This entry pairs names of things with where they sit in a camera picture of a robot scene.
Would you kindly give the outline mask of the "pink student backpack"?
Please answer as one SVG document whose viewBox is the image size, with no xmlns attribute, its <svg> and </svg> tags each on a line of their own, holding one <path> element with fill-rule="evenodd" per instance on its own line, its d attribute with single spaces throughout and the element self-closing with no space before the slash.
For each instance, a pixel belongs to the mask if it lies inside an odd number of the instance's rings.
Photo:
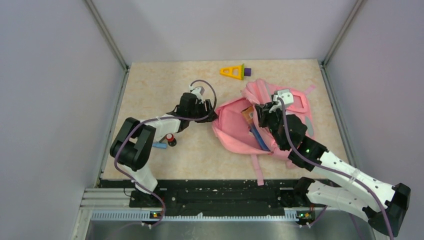
<svg viewBox="0 0 424 240">
<path fill-rule="evenodd" d="M 282 160 L 285 165 L 292 169 L 295 164 L 288 159 L 289 152 L 282 151 L 278 148 L 276 141 L 271 133 L 259 127 L 258 117 L 255 116 L 256 110 L 253 109 L 253 122 L 263 141 L 269 148 L 264 151 L 258 145 L 255 137 L 249 130 L 249 126 L 243 117 L 241 111 L 255 104 L 266 104 L 272 100 L 272 95 L 276 90 L 290 89 L 294 95 L 294 103 L 286 107 L 287 114 L 295 114 L 300 118 L 308 129 L 306 136 L 314 137 L 314 128 L 312 124 L 312 111 L 307 95 L 315 89 L 311 85 L 304 91 L 296 90 L 292 87 L 278 86 L 266 82 L 264 79 L 258 78 L 253 82 L 246 84 L 241 91 L 241 97 L 230 100 L 216 109 L 218 118 L 212 122 L 212 129 L 215 136 L 221 144 L 230 152 L 236 154 L 249 155 L 255 170 L 258 186 L 264 185 L 264 176 L 258 161 L 259 155 L 269 155 L 273 158 Z"/>
</svg>

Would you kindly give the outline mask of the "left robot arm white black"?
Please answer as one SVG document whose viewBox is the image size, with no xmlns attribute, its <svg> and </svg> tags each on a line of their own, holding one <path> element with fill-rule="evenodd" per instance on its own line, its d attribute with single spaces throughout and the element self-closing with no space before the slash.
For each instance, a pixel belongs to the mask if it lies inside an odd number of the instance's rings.
<svg viewBox="0 0 424 240">
<path fill-rule="evenodd" d="M 148 161 L 155 143 L 167 141 L 171 147 L 176 145 L 175 134 L 189 127 L 191 122 L 210 123 L 217 119 L 217 101 L 203 99 L 200 93 L 185 92 L 179 104 L 166 114 L 138 120 L 128 117 L 120 127 L 112 142 L 109 154 L 114 158 L 115 168 L 129 177 L 141 200 L 149 207 L 160 202 L 160 193 L 155 190 L 157 179 L 150 170 Z"/>
</svg>

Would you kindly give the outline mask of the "dark blue sunset book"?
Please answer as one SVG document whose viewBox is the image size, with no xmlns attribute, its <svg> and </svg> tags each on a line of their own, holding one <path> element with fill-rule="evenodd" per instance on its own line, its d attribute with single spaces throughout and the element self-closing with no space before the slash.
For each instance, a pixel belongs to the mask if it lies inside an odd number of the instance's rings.
<svg viewBox="0 0 424 240">
<path fill-rule="evenodd" d="M 247 108 L 245 108 L 244 110 L 241 111 L 241 114 L 243 115 L 245 121 L 248 124 L 249 127 L 249 131 L 252 133 L 252 135 L 254 136 L 254 138 L 256 139 L 259 147 L 263 150 L 263 151 L 270 151 L 268 146 L 265 144 L 264 140 L 262 139 L 259 131 L 257 130 L 255 124 L 254 124 L 254 108 L 253 106 L 249 106 Z"/>
</svg>

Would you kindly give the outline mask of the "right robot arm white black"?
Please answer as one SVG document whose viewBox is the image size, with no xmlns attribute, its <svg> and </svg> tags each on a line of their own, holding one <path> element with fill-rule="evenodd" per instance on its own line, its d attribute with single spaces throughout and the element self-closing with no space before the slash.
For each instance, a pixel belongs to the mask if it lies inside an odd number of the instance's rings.
<svg viewBox="0 0 424 240">
<path fill-rule="evenodd" d="M 270 135 L 277 150 L 297 167 L 336 183 L 328 186 L 303 177 L 293 192 L 299 206 L 309 203 L 337 208 L 357 216 L 393 239 L 399 235 L 409 208 L 411 189 L 380 181 L 343 161 L 323 144 L 306 135 L 307 126 L 276 102 L 255 104 L 257 125 Z"/>
</svg>

